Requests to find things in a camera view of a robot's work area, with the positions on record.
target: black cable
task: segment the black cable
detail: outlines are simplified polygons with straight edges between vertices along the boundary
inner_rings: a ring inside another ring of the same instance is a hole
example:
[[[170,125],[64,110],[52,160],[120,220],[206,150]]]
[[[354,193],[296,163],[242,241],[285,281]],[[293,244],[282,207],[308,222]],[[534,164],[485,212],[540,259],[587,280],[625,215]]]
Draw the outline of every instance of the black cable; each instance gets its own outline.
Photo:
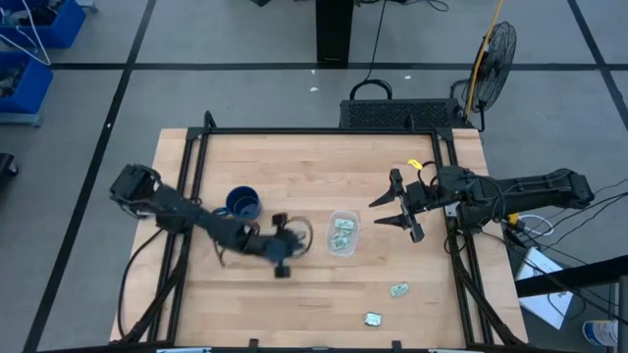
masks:
[[[358,4],[375,4],[379,1],[380,0],[360,0]],[[398,3],[399,5],[413,5],[413,4],[425,1],[428,4],[430,4],[430,6],[436,11],[439,11],[439,12],[449,11],[449,5],[443,0],[414,0],[412,2],[402,2],[401,0],[391,0],[391,1],[394,1],[395,3]]]
[[[366,78],[364,78],[365,81],[369,79],[369,77],[371,76],[371,73],[373,72],[373,64],[375,64],[375,55],[377,54],[377,45],[380,42],[380,32],[382,31],[382,22],[384,21],[384,11],[386,10],[386,3],[388,3],[388,0],[384,0],[384,4],[382,5],[382,13],[380,14],[380,23],[377,26],[377,36],[375,37],[375,47],[373,48],[373,56],[371,57],[371,65],[369,65],[369,74],[366,75]]]
[[[523,232],[523,234],[525,234],[526,236],[528,236],[528,238],[530,238],[530,239],[531,239],[531,240],[532,240],[532,241],[533,241],[533,242],[534,242],[534,243],[535,243],[538,247],[545,246],[545,245],[543,245],[543,244],[539,243],[538,241],[536,241],[535,239],[533,239],[533,238],[530,236],[530,233]],[[583,264],[583,265],[589,265],[589,263],[587,263],[587,262],[585,262],[585,261],[583,261],[583,260],[580,260],[580,259],[578,259],[577,257],[575,257],[575,256],[573,256],[573,255],[567,254],[567,253],[562,252],[562,251],[560,251],[560,250],[558,250],[558,249],[556,249],[556,248],[553,248],[553,247],[551,247],[551,246],[546,246],[546,249],[538,249],[538,250],[539,250],[539,251],[541,251],[541,252],[543,252],[543,251],[545,251],[545,250],[547,250],[547,249],[552,250],[552,251],[554,251],[554,252],[556,252],[556,253],[558,253],[558,254],[561,254],[561,255],[563,255],[563,256],[565,256],[565,257],[568,257],[568,258],[570,258],[570,259],[576,260],[576,261],[580,262],[580,263],[581,263],[581,264]],[[618,276],[621,276],[621,274],[620,274],[620,273],[618,273],[617,271],[615,271],[615,270],[613,270],[613,269],[610,269],[610,268],[605,268],[605,270],[607,270],[607,271],[609,271],[609,272],[611,272],[611,273],[614,273],[614,274],[616,274],[616,275],[618,275]],[[607,301],[607,300],[603,299],[602,297],[598,296],[596,293],[594,293],[593,291],[591,291],[591,290],[590,290],[590,289],[588,289],[588,288],[584,288],[584,289],[585,289],[585,290],[587,290],[589,293],[593,294],[594,296],[597,296],[600,300],[605,301],[605,302],[606,302],[606,303],[608,303],[609,305],[615,305],[615,306],[617,305],[617,304],[615,304],[615,303],[611,303],[611,302],[609,302],[609,301]]]
[[[391,1],[398,2],[401,5],[413,5],[413,4],[425,1],[428,4],[430,4],[430,6],[434,10],[436,10],[438,12],[447,12],[447,11],[449,11],[449,5],[445,1],[442,1],[442,0],[414,0],[412,2],[405,2],[405,3],[399,2],[398,0],[391,0]]]
[[[351,88],[351,92],[349,93],[350,100],[353,100],[355,98],[355,93],[357,92],[359,88],[367,84],[375,84],[377,86],[384,88],[384,90],[386,91],[387,99],[393,99],[393,88],[388,82],[379,78],[369,79],[371,77],[371,73],[373,72],[373,66],[375,65],[375,57],[377,55],[377,46],[380,43],[380,33],[382,32],[382,23],[384,22],[384,12],[386,10],[387,2],[388,0],[384,0],[384,4],[382,5],[382,13],[380,14],[380,22],[377,26],[377,35],[375,37],[375,46],[373,48],[373,56],[371,57],[371,64],[369,65],[369,73],[361,82],[357,83],[356,85],[353,86],[353,88]]]
[[[613,185],[603,186],[603,187],[599,188],[598,190],[596,190],[596,192],[594,192],[594,195],[597,195],[597,194],[601,193],[601,192],[602,192],[602,191],[604,191],[604,190],[607,190],[607,189],[610,189],[610,188],[613,188],[613,187],[619,186],[619,185],[621,185],[622,183],[624,183],[625,181],[628,181],[628,177],[626,177],[626,178],[622,179],[621,181],[619,181],[619,182],[617,182],[617,183],[615,183],[615,184],[613,184]],[[553,214],[553,215],[551,215],[551,216],[547,217],[547,218],[546,218],[546,221],[549,221],[549,220],[551,220],[551,219],[552,219],[552,218],[554,218],[554,217],[557,217],[557,216],[562,215],[562,214],[563,214],[565,211],[567,211],[567,210],[568,210],[568,209],[562,209],[562,210],[560,210],[558,213]],[[532,232],[532,230],[535,230],[536,228],[540,227],[540,226],[541,226],[542,224],[544,224],[544,223],[545,223],[545,222],[540,221],[540,222],[539,222],[536,226],[534,226],[533,228],[531,228],[531,229],[530,229],[530,232]]]
[[[120,337],[124,337],[125,336],[125,330],[123,328],[122,325],[122,303],[123,303],[123,299],[125,297],[125,286],[127,285],[127,276],[129,275],[129,270],[131,269],[131,265],[133,263],[133,261],[135,261],[135,258],[137,257],[137,255],[146,247],[148,246],[151,242],[153,242],[153,240],[155,240],[157,238],[157,236],[163,231],[163,228],[160,228],[159,230],[157,230],[154,234],[152,234],[148,240],[144,241],[143,244],[141,244],[137,250],[135,250],[135,252],[131,255],[131,258],[129,259],[129,262],[127,263],[127,266],[125,267],[125,271],[122,274],[122,283],[120,284],[120,292],[118,293],[118,318],[117,318],[117,323],[118,323],[118,332],[120,333]]]
[[[567,235],[571,234],[572,232],[578,230],[579,228],[583,227],[586,223],[588,223],[589,221],[591,221],[592,219],[594,219],[595,217],[597,217],[603,210],[605,210],[607,207],[609,207],[610,205],[614,204],[615,202],[621,200],[622,198],[628,196],[628,193],[625,193],[622,196],[619,196],[618,198],[616,198],[614,201],[611,201],[609,203],[607,203],[606,205],[604,205],[604,207],[602,207],[599,211],[595,212],[591,217],[589,217],[587,220],[585,220],[583,223],[581,223],[580,225],[578,225],[577,227],[571,229],[570,231],[568,231],[567,233],[565,233],[561,238],[559,238],[557,241],[555,241],[554,243],[547,245],[547,247],[553,247],[555,245],[557,245],[560,241],[562,241],[562,239],[564,239]]]
[[[567,316],[565,316],[566,312],[565,312],[565,314],[562,314],[562,312],[561,312],[560,310],[558,310],[558,308],[556,308],[556,306],[555,306],[555,305],[553,305],[553,303],[551,302],[551,297],[550,297],[550,295],[548,294],[548,302],[549,302],[549,304],[550,304],[550,305],[553,307],[553,309],[554,309],[554,310],[555,310],[558,314],[560,314],[560,316],[561,316],[564,320],[566,320],[566,321],[572,321],[572,320],[575,320],[575,319],[577,319],[578,317],[580,317],[582,314],[584,314],[584,313],[585,313],[585,310],[587,310],[587,302],[586,302],[586,301],[584,301],[584,300],[582,300],[582,299],[580,299],[580,300],[582,301],[582,308],[580,309],[580,311],[579,311],[578,313],[576,313],[576,314],[574,314],[574,315],[570,316],[570,317],[567,317]]]
[[[423,179],[421,178],[421,171],[423,171],[425,169],[425,167],[427,166],[431,166],[434,165],[436,166],[436,163],[434,163],[434,161],[428,161],[422,164],[423,168],[421,168],[420,170],[416,171],[416,177],[419,179],[419,181],[421,181],[421,184],[425,186],[425,182],[423,182]]]
[[[445,250],[445,253],[447,254],[451,254],[451,252],[449,251],[449,249],[447,249],[447,243],[449,241],[449,235],[445,237],[445,242],[443,243],[443,249]],[[467,241],[466,238],[464,240],[464,244],[462,244],[462,246],[458,249],[458,251],[456,252],[456,254],[459,254],[460,252],[462,252],[462,250],[464,250],[464,248],[467,247]]]
[[[218,261],[220,262],[220,266],[224,268],[226,266],[225,260],[223,260],[223,256],[225,255],[225,248],[218,250],[218,243],[214,239],[212,239],[212,243],[214,244],[214,251],[216,252],[216,257],[218,258]]]
[[[521,233],[522,233],[523,235],[527,236],[527,237],[528,237],[528,240],[532,241],[532,242],[535,244],[535,246],[539,247],[539,249],[538,249],[538,250],[539,250],[539,251],[541,251],[541,252],[543,252],[543,251],[545,251],[545,250],[548,250],[548,249],[549,249],[549,250],[551,250],[551,251],[553,251],[553,252],[556,252],[556,253],[558,253],[558,254],[560,254],[560,255],[563,255],[563,256],[565,256],[565,257],[568,257],[568,258],[570,258],[570,259],[572,259],[572,260],[576,260],[577,262],[579,262],[579,263],[581,263],[581,264],[583,264],[583,265],[589,265],[589,263],[587,263],[587,262],[585,262],[585,261],[583,261],[583,260],[580,260],[580,259],[578,259],[577,257],[575,257],[575,256],[573,256],[573,255],[569,255],[569,254],[567,254],[566,252],[563,252],[563,251],[560,251],[560,250],[558,250],[558,249],[556,249],[556,248],[553,248],[553,247],[551,247],[551,246],[547,246],[547,248],[546,248],[546,249],[541,249],[541,248],[542,248],[542,247],[544,247],[545,245],[543,245],[543,244],[542,244],[542,243],[540,243],[539,241],[535,240],[535,239],[534,239],[534,238],[530,235],[530,231],[525,231],[525,230],[523,230],[523,231],[521,231]]]
[[[537,270],[538,272],[542,273],[548,280],[550,280],[551,282],[553,282],[554,284],[556,284],[557,286],[559,286],[560,288],[562,288],[563,290],[566,291],[570,291],[572,292],[575,296],[577,296],[578,298],[580,298],[582,301],[588,303],[589,305],[593,306],[594,308],[602,311],[603,313],[608,313],[611,317],[613,317],[614,319],[616,319],[618,322],[620,322],[623,325],[628,325],[628,321],[626,321],[625,319],[619,317],[618,315],[615,315],[614,313],[610,313],[608,312],[608,310],[606,310],[603,306],[599,305],[598,303],[585,298],[582,293],[580,292],[580,289],[576,289],[576,288],[570,288],[569,286],[561,283],[559,280],[557,280],[554,276],[550,275],[549,273],[545,272],[544,270],[540,269],[538,266],[536,266],[535,264],[531,264],[529,261],[527,261],[525,259],[525,255],[520,254],[519,252],[515,251],[513,248],[510,248],[508,246],[508,244],[506,243],[506,241],[504,241],[502,238],[494,235],[494,234],[490,234],[487,233],[485,231],[482,231],[482,234],[491,236],[499,241],[501,241],[505,247],[506,247],[506,251],[511,254],[511,255],[517,255],[518,259],[523,262],[524,264],[530,266],[531,268],[533,268],[534,270]],[[596,293],[594,293],[593,291],[587,289],[587,288],[582,288],[584,290],[587,290],[590,294],[594,295],[595,297],[597,297],[598,299],[600,299],[601,301],[603,301],[604,303],[607,304],[612,304],[612,305],[616,305],[614,303],[609,302],[608,300],[600,297],[599,295],[597,295]]]
[[[503,220],[506,217],[506,200],[505,200],[505,197],[503,195],[503,191],[501,191],[501,188],[499,187],[499,185],[497,185],[497,183],[494,180],[492,180],[490,177],[487,177],[487,176],[477,176],[477,177],[480,178],[480,179],[486,180],[497,191],[499,201],[501,202],[501,215],[499,216],[497,221],[501,222],[501,220]],[[494,201],[493,210],[491,211],[491,218],[493,220],[496,219],[496,216],[495,216],[495,209],[496,208],[497,208],[497,200]]]
[[[572,217],[578,216],[578,215],[580,215],[580,214],[581,214],[581,213],[583,213],[583,212],[587,212],[587,211],[591,210],[592,208],[594,208],[594,207],[596,207],[596,206],[598,206],[598,205],[600,205],[600,204],[602,204],[602,203],[604,203],[604,202],[606,202],[606,201],[609,201],[609,200],[612,200],[612,199],[615,199],[615,198],[618,198],[618,197],[624,197],[624,196],[626,196],[626,195],[628,195],[628,192],[622,192],[622,193],[617,194],[617,195],[614,195],[614,196],[606,197],[606,198],[605,198],[605,199],[603,199],[602,201],[596,202],[595,204],[590,205],[590,206],[588,206],[588,207],[586,207],[586,208],[584,208],[584,209],[582,209],[582,210],[580,210],[580,211],[578,211],[578,212],[576,212],[576,213],[573,213],[573,214],[571,214],[571,215],[569,215],[569,216],[567,216],[567,217],[564,217],[563,219],[561,219],[560,221],[558,221],[555,225],[553,225],[553,227],[554,227],[554,228],[556,228],[558,225],[560,225],[560,224],[561,224],[561,223],[563,223],[564,221],[566,221],[566,220],[568,220],[568,219],[570,219],[570,218],[572,218]],[[536,239],[540,238],[541,236],[544,236],[544,235],[545,235],[546,233],[548,233],[549,231],[550,231],[550,230],[548,229],[547,231],[545,231],[545,232],[541,233],[540,235],[535,236],[535,237],[534,237],[534,239],[536,240]]]

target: electric fan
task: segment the electric fan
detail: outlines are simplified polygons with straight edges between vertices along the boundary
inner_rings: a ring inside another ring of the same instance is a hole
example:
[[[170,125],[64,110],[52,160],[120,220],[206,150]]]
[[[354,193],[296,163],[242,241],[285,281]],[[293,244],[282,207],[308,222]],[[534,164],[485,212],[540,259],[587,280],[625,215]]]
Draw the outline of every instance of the electric fan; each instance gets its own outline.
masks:
[[[485,128],[484,112],[489,110],[496,102],[508,78],[516,44],[517,32],[511,24],[502,22],[495,25],[491,31],[486,49],[483,51],[481,46],[476,56],[473,65],[474,71],[478,61],[479,66],[475,81],[473,72],[471,72],[469,78],[458,80],[451,86],[449,97],[453,98],[455,88],[464,84],[461,99],[465,102],[465,105],[464,107],[458,107],[458,113],[462,116],[465,123],[468,123],[470,112],[480,113],[482,122],[482,127],[479,129],[480,132],[484,131]]]

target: blue bin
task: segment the blue bin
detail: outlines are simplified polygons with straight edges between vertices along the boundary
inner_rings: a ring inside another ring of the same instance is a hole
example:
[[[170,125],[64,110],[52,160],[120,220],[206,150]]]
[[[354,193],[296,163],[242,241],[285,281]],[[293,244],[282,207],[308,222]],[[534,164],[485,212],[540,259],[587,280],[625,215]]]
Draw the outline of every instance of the blue bin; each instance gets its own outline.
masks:
[[[11,97],[0,98],[0,112],[35,114],[46,96],[52,72],[23,52],[0,52],[2,70],[26,65],[16,91]]]
[[[24,9],[22,0],[4,0],[5,3],[11,3],[11,7]],[[30,2],[37,4],[37,0],[27,1],[30,6]],[[79,34],[80,27],[85,20],[85,12],[77,4],[76,0],[64,0],[61,9],[59,9],[57,18],[52,25],[36,26],[37,33],[41,39],[41,43],[46,48],[69,48],[74,43]],[[32,41],[37,43],[37,38],[32,31],[31,25],[21,25],[20,30],[26,33]],[[0,25],[0,34],[13,40],[16,44],[26,47],[32,47],[32,43],[21,33],[19,33],[14,26]]]

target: wooden tabletop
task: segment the wooden tabletop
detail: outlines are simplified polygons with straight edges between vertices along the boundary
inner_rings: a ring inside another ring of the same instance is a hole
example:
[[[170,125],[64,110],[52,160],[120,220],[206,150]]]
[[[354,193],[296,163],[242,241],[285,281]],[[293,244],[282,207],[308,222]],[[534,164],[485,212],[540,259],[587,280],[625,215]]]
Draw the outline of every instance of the wooden tabletop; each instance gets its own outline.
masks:
[[[153,162],[172,186],[184,137],[184,129],[162,130]],[[477,131],[455,130],[454,140],[459,165],[486,175]],[[177,345],[246,346],[258,338],[262,347],[386,348],[392,340],[401,340],[404,348],[464,347],[451,261],[443,249],[443,211],[417,216],[426,235],[414,244],[408,231],[373,224],[398,214],[397,202],[368,208],[388,189],[391,168],[399,168],[407,183],[416,180],[408,159],[434,160],[429,136],[210,135],[200,190],[204,207],[223,206],[234,187],[250,185],[263,203],[262,230],[270,228],[273,214],[288,212],[310,220],[314,241],[309,253],[289,261],[291,278],[275,279],[268,262],[234,253],[226,253],[227,267],[221,268],[210,238],[197,227]],[[429,179],[434,171],[426,168],[424,174]],[[325,244],[334,210],[352,211],[360,219],[359,242],[348,258],[333,256]],[[155,230],[154,221],[140,222],[133,251]],[[501,235],[495,224],[487,230]],[[127,330],[154,297],[164,243],[165,236],[157,239],[131,268],[123,311]],[[476,236],[476,247],[488,300],[512,331],[527,340],[505,248],[482,235]],[[403,281],[409,292],[392,298],[389,288]],[[476,341],[481,342],[477,309],[472,299],[470,303]],[[170,310],[167,303],[162,318]],[[367,312],[381,314],[382,324],[365,326]],[[118,338],[116,329],[112,338]]]

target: concrete floor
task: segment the concrete floor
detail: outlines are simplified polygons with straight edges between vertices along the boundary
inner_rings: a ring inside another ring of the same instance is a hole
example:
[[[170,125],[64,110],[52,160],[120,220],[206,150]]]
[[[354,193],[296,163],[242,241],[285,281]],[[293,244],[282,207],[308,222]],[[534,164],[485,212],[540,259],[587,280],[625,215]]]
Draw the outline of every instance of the concrete floor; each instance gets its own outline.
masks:
[[[389,4],[377,61],[471,63],[497,1],[445,1],[448,13],[437,13],[426,3]],[[87,16],[73,48],[53,51],[53,62],[124,63],[148,4],[97,2],[100,12]],[[623,15],[628,3],[577,4],[605,61],[627,64]],[[380,6],[355,9],[351,62],[370,60]],[[258,8],[245,0],[156,0],[137,61],[312,63],[314,14],[313,1],[273,0]],[[517,29],[515,63],[596,63],[566,0],[511,0],[499,19]],[[625,67],[612,77],[628,94]],[[24,347],[119,85],[121,71],[96,69],[102,67],[54,72],[41,128],[0,126],[0,151],[15,154],[22,168],[0,198],[0,352]],[[198,126],[207,109],[219,126],[337,126],[341,99],[365,75],[362,70],[132,72],[39,349],[107,342],[135,229],[135,222],[108,200],[107,188],[124,164],[150,165],[161,128]],[[467,71],[425,70],[372,74],[392,85],[395,98],[441,98],[454,80],[466,76]],[[359,96],[377,98],[381,92],[364,88]],[[569,167],[585,174],[595,189],[628,177],[628,132],[599,70],[570,66],[556,72],[512,72],[487,119],[484,148],[494,177]],[[601,197],[627,188],[607,190]],[[628,253],[621,223],[627,206],[625,199],[617,202],[558,249],[587,262]],[[565,222],[547,241],[582,221]],[[598,290],[608,295],[607,287]],[[580,305],[574,302],[572,312]],[[524,315],[533,343],[603,351],[588,346],[579,330],[584,320],[604,318],[603,313],[588,310],[561,331]]]

